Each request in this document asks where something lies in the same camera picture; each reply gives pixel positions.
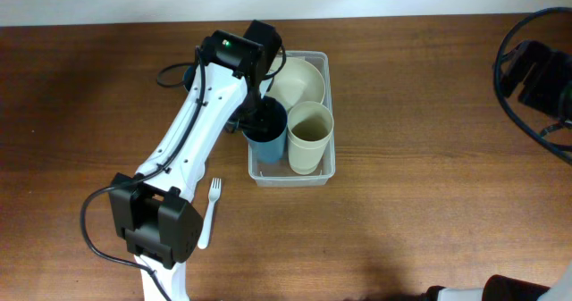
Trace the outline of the blue cup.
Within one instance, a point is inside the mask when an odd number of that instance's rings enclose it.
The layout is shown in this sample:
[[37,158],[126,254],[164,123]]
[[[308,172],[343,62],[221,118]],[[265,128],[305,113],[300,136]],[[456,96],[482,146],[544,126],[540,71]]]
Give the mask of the blue cup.
[[273,133],[252,133],[243,130],[243,135],[247,139],[252,150],[257,155],[257,160],[262,163],[277,163],[282,159],[287,129],[287,112],[277,101],[278,128]]
[[197,68],[195,65],[190,65],[189,68],[183,74],[183,82],[184,82],[183,86],[185,90],[188,92],[190,92],[192,89],[192,84],[195,79],[196,70]]

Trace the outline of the cream bowl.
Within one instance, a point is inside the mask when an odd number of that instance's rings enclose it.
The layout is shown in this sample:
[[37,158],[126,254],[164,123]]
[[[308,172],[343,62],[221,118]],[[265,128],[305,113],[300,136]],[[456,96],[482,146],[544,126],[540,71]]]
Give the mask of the cream bowl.
[[265,95],[278,101],[287,112],[302,102],[322,103],[325,98],[324,78],[310,62],[288,57]]

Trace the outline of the beige cup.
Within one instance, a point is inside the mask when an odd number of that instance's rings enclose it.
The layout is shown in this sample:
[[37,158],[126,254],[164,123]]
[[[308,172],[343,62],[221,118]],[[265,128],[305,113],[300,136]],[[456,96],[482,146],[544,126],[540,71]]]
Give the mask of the beige cup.
[[317,155],[289,155],[291,169],[300,175],[308,175],[316,170],[322,157]]
[[288,114],[288,150],[294,156],[317,159],[333,134],[332,112],[317,102],[306,101],[292,107]]

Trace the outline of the white plastic fork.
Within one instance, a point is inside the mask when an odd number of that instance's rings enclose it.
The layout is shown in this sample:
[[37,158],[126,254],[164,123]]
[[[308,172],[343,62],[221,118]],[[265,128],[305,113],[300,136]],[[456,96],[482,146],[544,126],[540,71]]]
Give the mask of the white plastic fork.
[[218,199],[220,198],[221,193],[222,193],[222,180],[220,178],[213,178],[208,193],[208,205],[203,223],[203,229],[201,231],[198,240],[199,249],[206,249],[209,245],[211,229],[215,213],[215,205]]

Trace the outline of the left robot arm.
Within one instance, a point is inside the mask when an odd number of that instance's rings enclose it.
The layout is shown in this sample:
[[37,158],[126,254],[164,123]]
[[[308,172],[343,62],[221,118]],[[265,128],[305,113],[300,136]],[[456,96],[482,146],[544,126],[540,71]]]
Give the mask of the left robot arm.
[[282,50],[276,28],[261,21],[243,36],[217,30],[205,38],[185,66],[188,95],[164,138],[134,176],[112,180],[115,230],[135,257],[145,299],[187,299],[186,262],[203,227],[196,185],[225,126],[265,130],[262,99]]

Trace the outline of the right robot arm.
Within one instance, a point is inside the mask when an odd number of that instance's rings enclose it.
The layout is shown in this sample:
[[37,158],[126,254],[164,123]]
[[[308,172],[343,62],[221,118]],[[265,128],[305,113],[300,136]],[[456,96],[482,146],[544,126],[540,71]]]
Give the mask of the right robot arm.
[[510,97],[518,84],[518,101],[561,121],[571,120],[571,55],[535,40],[525,40],[506,54],[500,92]]

